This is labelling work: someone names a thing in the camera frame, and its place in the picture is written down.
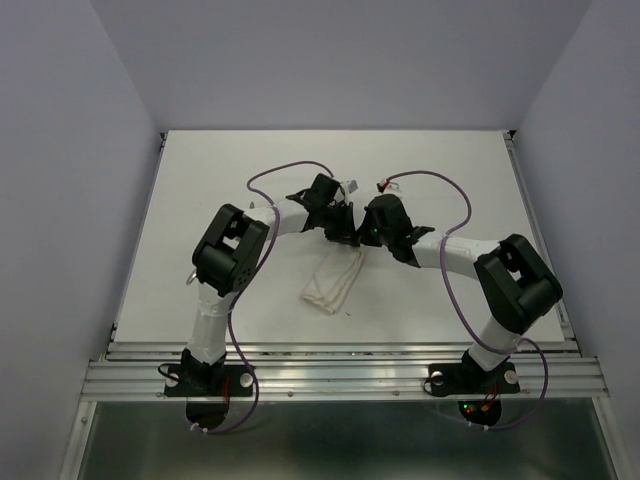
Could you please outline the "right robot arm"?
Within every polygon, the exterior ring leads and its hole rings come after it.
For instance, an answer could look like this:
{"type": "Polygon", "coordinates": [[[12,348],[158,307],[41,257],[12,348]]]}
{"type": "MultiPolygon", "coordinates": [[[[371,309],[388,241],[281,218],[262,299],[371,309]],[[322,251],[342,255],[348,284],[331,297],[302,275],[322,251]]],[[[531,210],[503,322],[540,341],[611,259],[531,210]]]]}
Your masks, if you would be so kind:
{"type": "Polygon", "coordinates": [[[516,393],[519,386],[504,375],[509,357],[527,331],[563,297],[563,289],[526,237],[512,234],[501,241],[455,237],[432,227],[412,224],[399,197],[383,194],[365,208],[358,230],[362,244],[385,247],[397,261],[440,271],[445,289],[457,274],[479,283],[490,318],[458,362],[434,364],[425,382],[436,397],[480,394],[498,386],[516,393]]]}

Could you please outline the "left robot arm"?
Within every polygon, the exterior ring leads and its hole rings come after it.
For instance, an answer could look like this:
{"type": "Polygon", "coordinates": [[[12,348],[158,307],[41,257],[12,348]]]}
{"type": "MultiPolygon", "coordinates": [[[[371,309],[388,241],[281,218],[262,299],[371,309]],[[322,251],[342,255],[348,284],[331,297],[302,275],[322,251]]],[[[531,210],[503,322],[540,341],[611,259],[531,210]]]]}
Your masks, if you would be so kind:
{"type": "Polygon", "coordinates": [[[364,261],[351,200],[357,188],[354,180],[318,174],[300,192],[279,201],[267,197],[264,207],[225,204],[218,210],[192,254],[188,280],[198,285],[196,319],[179,364],[165,374],[168,393],[219,396],[233,376],[250,372],[225,364],[229,318],[283,235],[320,229],[333,243],[301,297],[329,315],[340,309],[364,261]]]}

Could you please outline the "white cloth napkin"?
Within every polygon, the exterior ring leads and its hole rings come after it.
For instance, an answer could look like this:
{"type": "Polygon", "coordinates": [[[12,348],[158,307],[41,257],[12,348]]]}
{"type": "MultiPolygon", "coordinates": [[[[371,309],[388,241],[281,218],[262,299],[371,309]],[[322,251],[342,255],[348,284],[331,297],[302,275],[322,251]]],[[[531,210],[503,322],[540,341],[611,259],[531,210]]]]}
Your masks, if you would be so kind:
{"type": "Polygon", "coordinates": [[[358,277],[366,255],[361,247],[336,244],[313,272],[301,299],[326,315],[336,314],[358,277]]]}

